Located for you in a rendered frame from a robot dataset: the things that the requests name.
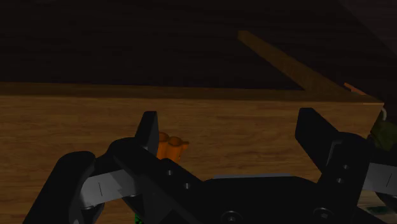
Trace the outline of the wooden table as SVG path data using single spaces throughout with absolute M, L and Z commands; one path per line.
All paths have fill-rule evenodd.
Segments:
M 338 86 L 249 31 L 237 37 L 300 90 L 0 83 L 0 224 L 23 222 L 62 155 L 102 155 L 135 134 L 145 111 L 158 113 L 162 132 L 189 142 L 181 165 L 203 180 L 266 172 L 317 180 L 294 137 L 300 108 L 368 135 L 381 101 Z

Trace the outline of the orange ridged object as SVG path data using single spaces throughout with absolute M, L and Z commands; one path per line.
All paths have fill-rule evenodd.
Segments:
M 169 136 L 164 132 L 159 132 L 157 158 L 169 158 L 175 163 L 179 163 L 182 153 L 187 150 L 188 146 L 188 141 L 183 141 L 179 137 Z

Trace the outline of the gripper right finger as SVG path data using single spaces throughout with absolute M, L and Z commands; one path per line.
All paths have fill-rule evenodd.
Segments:
M 387 224 L 358 207 L 362 190 L 392 196 L 397 211 L 397 155 L 341 132 L 313 108 L 300 108 L 295 138 L 321 176 L 311 224 Z

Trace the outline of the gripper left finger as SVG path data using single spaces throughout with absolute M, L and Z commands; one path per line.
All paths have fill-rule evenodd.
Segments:
M 123 199 L 144 224 L 204 224 L 203 182 L 157 158 L 157 112 L 146 111 L 134 137 L 113 141 L 100 157 L 60 157 L 22 224 L 95 224 L 106 202 Z

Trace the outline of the dark green object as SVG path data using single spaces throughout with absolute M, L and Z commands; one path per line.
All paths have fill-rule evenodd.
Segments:
M 397 153 L 397 109 L 380 109 L 367 139 L 378 149 Z

